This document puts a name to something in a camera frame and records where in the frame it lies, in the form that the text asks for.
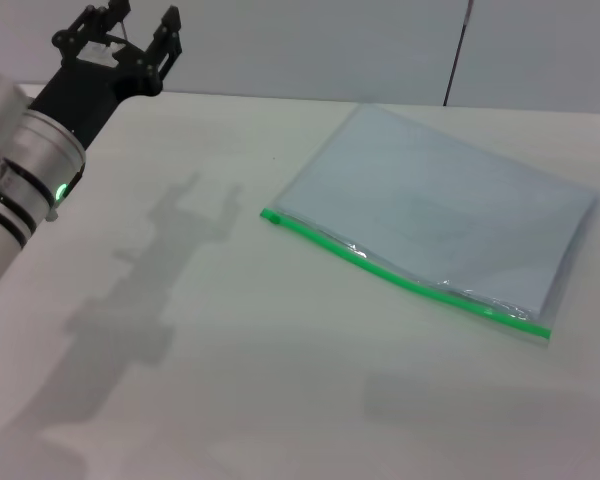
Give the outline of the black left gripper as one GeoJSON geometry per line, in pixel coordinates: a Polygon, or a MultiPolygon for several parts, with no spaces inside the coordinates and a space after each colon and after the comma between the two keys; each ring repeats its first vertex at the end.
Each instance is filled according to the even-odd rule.
{"type": "Polygon", "coordinates": [[[118,106],[135,96],[156,96],[182,54],[179,9],[171,5],[146,51],[110,35],[124,24],[129,1],[88,5],[77,19],[52,37],[61,66],[30,108],[62,125],[88,148],[118,106]]]}

